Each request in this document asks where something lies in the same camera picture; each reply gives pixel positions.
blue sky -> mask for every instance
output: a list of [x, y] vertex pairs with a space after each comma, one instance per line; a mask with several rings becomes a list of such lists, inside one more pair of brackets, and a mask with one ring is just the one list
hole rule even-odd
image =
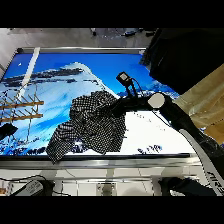
[[[5, 78], [19, 76], [26, 73], [32, 54], [17, 54], [6, 71]], [[59, 69], [73, 62], [80, 62], [88, 66], [94, 75], [100, 78], [106, 86], [115, 93], [125, 91], [125, 88], [116, 80], [116, 76], [125, 71], [138, 80], [141, 86], [150, 84], [154, 79], [149, 71], [139, 64], [139, 54], [39, 54], [34, 67], [34, 73], [48, 69]]]

robotic arm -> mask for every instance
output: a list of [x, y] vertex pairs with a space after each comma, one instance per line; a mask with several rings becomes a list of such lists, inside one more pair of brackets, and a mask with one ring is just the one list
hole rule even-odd
[[110, 109], [115, 117], [128, 111], [149, 110], [160, 111], [161, 115], [170, 122], [173, 129], [180, 132], [197, 153], [205, 175], [219, 196], [224, 196], [224, 149], [207, 135], [203, 134], [192, 122], [190, 117], [172, 99], [163, 93], [154, 93], [151, 96], [138, 97], [132, 78], [121, 72], [117, 80], [125, 86], [128, 97], [118, 99]]

black and white checkered cloth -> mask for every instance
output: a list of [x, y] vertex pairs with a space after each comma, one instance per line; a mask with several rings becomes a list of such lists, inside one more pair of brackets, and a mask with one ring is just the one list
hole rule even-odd
[[116, 100], [107, 91], [73, 99], [70, 120], [58, 125], [47, 146], [52, 162], [56, 163], [71, 151], [77, 138], [98, 153], [119, 152], [126, 127], [125, 114], [115, 118], [110, 113], [109, 106]]

screen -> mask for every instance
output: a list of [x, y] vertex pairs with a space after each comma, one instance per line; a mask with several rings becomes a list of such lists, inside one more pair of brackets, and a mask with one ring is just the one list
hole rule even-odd
[[[127, 96], [124, 86], [116, 80], [116, 76], [123, 71], [139, 82], [141, 89], [134, 83], [137, 92], [147, 95], [161, 91], [173, 99], [178, 97], [171, 88], [150, 77], [146, 67], [139, 64], [140, 54], [40, 53], [28, 85], [23, 88], [31, 58], [32, 54], [17, 54], [0, 83], [1, 104], [6, 101], [26, 104], [24, 107], [1, 110], [1, 126], [7, 123], [7, 117], [32, 117], [35, 114], [40, 117], [13, 120], [11, 123], [18, 130], [0, 141], [0, 155], [47, 155], [45, 150], [55, 129], [70, 119], [73, 99], [101, 90], [110, 92], [116, 98]], [[27, 106], [27, 102], [33, 101], [44, 103]], [[128, 112], [125, 125], [120, 152], [108, 152], [106, 155], [194, 152], [186, 139], [169, 127], [159, 113]], [[66, 155], [101, 155], [84, 147], [82, 140], [77, 141], [76, 145]]]

snowy slope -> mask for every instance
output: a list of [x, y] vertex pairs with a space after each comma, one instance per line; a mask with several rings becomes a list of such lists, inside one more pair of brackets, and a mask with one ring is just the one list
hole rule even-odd
[[[22, 79], [23, 76], [4, 79], [0, 83], [1, 97], [7, 92], [7, 96], [13, 98], [19, 90]], [[90, 95], [94, 91], [106, 90], [119, 98], [87, 66], [78, 62], [61, 67], [59, 70], [51, 69], [33, 74], [30, 83], [24, 97], [28, 98], [28, 94], [32, 96], [37, 88], [38, 98], [44, 101], [44, 105], [39, 106], [39, 113], [43, 114], [43, 117], [31, 120], [29, 134], [29, 120], [14, 121], [13, 125], [19, 128], [14, 134], [16, 140], [7, 137], [1, 141], [2, 154], [12, 154], [14, 151], [15, 154], [37, 153], [44, 155], [43, 147], [48, 145], [58, 124], [69, 119], [72, 99], [76, 97]], [[120, 152], [122, 155], [140, 154], [139, 149], [145, 153], [193, 152], [183, 136], [167, 127], [151, 112], [127, 113], [126, 128], [128, 131], [126, 131], [126, 138], [124, 138]], [[160, 145], [162, 150], [154, 152], [147, 149], [148, 146], [154, 145]], [[83, 151], [85, 152], [81, 153], [82, 155], [98, 154], [91, 149], [83, 149]]]

